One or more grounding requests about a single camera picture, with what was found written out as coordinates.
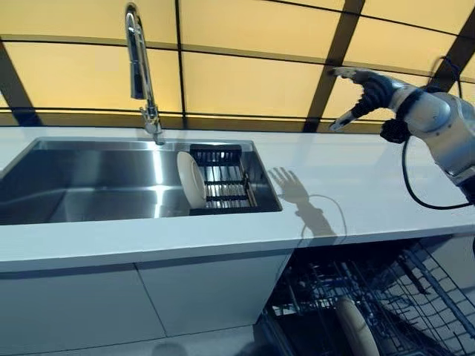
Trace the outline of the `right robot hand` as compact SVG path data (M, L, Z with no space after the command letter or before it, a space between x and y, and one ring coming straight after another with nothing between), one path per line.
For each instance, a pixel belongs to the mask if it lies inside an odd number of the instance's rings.
M350 79L363 88L363 94L353 108L331 124L332 131L338 131L376 109L389 108L394 93L402 86L396 79L366 68L334 67L330 73L333 76Z

